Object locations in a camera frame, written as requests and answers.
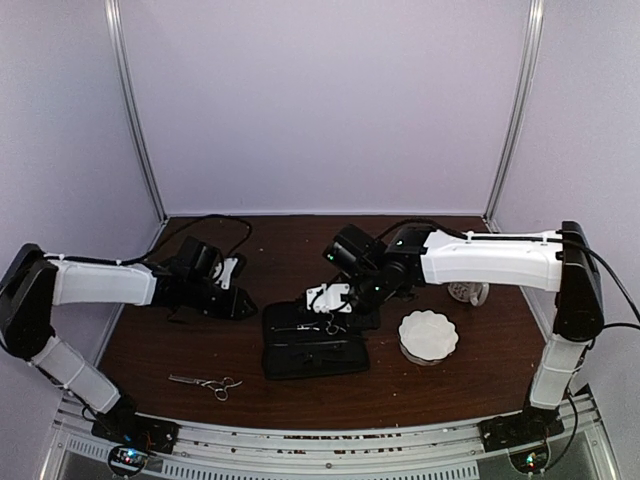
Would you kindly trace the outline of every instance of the black case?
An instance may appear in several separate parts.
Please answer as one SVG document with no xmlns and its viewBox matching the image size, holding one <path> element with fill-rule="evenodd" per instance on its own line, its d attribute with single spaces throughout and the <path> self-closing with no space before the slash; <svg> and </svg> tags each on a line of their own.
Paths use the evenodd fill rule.
<svg viewBox="0 0 640 480">
<path fill-rule="evenodd" d="M 307 311 L 300 302 L 267 306 L 262 314 L 264 353 L 262 368 L 269 380 L 310 378 L 362 372 L 369 354 L 359 331 L 328 335 L 324 323 L 331 315 Z M 277 328 L 318 322 L 317 330 L 274 332 Z"/>
</svg>

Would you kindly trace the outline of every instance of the white bowl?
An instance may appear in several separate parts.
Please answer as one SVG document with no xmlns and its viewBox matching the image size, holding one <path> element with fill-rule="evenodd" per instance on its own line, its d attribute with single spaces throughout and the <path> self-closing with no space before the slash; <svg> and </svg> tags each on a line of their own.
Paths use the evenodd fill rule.
<svg viewBox="0 0 640 480">
<path fill-rule="evenodd" d="M 418 365 L 436 365 L 451 355 L 458 343 L 453 323 L 441 313 L 415 311 L 398 328 L 400 350 Z"/>
</svg>

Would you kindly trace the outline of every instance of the table surface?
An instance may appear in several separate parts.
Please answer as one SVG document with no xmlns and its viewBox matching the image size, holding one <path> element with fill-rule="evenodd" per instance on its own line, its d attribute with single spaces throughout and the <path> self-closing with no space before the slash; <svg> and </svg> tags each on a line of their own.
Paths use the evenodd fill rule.
<svg viewBox="0 0 640 480">
<path fill-rule="evenodd" d="M 485 230 L 478 217 L 434 217 L 451 228 Z M 254 234 L 241 247 L 248 265 L 237 285 L 258 306 L 293 300 L 337 272 L 321 253 L 347 223 L 377 234 L 398 220 L 386 216 L 252 217 Z M 172 219 L 167 233 L 187 219 Z M 206 220 L 171 240 L 156 259 L 174 254 L 186 235 L 225 249 L 246 228 Z M 241 322 L 181 309 L 127 306 L 101 369 L 131 394 L 142 413 L 194 422 L 280 429 L 363 429 L 424 425 L 496 415 L 522 407 L 544 341 L 519 288 L 492 285 L 487 302 L 453 300 L 446 286 L 416 291 L 409 303 L 388 301 L 382 326 L 366 332 L 371 369 L 358 374 L 267 381 L 261 370 L 261 315 Z M 455 323 L 460 340 L 437 366 L 402 355 L 397 329 L 414 310 L 434 310 Z M 243 384 L 218 402 L 211 391 L 170 382 L 170 374 Z"/>
</svg>

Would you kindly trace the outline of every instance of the white wall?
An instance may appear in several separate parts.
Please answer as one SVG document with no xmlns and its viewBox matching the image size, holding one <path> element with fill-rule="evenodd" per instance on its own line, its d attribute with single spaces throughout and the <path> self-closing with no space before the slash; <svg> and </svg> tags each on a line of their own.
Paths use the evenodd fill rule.
<svg viewBox="0 0 640 480">
<path fill-rule="evenodd" d="M 28 241 L 129 256 L 157 222 L 125 121 L 100 1 L 0 5 L 0 271 Z M 95 358 L 112 306 L 57 309 L 54 326 Z M 34 478 L 57 391 L 0 352 L 0 478 Z"/>
<path fill-rule="evenodd" d="M 122 2 L 169 213 L 480 213 L 528 2 Z"/>
<path fill-rule="evenodd" d="M 575 219 L 640 302 L 640 3 L 546 3 L 533 89 L 500 201 L 504 231 Z M 606 278 L 608 322 L 634 322 Z M 552 320 L 552 297 L 536 293 Z M 640 335 L 607 330 L 587 357 L 624 478 L 640 462 Z"/>
</svg>

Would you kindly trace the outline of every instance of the scissors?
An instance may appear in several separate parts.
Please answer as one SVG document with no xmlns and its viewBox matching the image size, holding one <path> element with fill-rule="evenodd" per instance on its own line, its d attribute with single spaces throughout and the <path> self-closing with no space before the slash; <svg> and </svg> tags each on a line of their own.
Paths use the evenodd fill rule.
<svg viewBox="0 0 640 480">
<path fill-rule="evenodd" d="M 239 387 L 242 385 L 242 381 L 236 382 L 231 377 L 224 377 L 221 381 L 217 380 L 201 380 L 199 378 L 180 377 L 178 375 L 169 375 L 169 380 L 172 382 L 186 383 L 188 385 L 198 385 L 199 387 L 205 387 L 209 390 L 213 390 L 213 394 L 221 402 L 226 402 L 229 399 L 230 388 Z"/>
</svg>

